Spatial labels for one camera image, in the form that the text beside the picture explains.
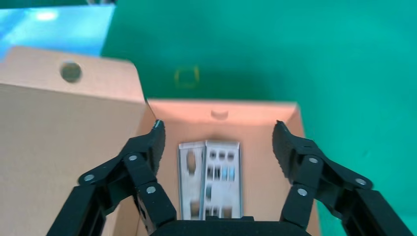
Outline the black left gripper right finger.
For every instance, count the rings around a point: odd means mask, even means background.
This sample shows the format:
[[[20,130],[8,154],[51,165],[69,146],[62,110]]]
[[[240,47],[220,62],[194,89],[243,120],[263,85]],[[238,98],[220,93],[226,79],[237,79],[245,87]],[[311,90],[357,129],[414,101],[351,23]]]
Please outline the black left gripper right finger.
[[[400,219],[368,178],[328,159],[313,140],[293,135],[277,121],[273,153],[291,189],[280,220],[307,228],[314,201],[340,219],[349,236],[410,236]]]

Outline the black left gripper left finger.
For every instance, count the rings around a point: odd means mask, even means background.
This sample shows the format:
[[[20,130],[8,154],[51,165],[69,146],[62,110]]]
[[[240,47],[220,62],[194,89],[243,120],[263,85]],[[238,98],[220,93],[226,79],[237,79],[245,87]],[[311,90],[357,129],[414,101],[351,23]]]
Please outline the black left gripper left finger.
[[[148,235],[175,221],[177,212],[156,178],[165,138],[164,122],[156,120],[149,133],[130,138],[116,157],[82,174],[47,234],[100,236],[107,215],[128,197]]]

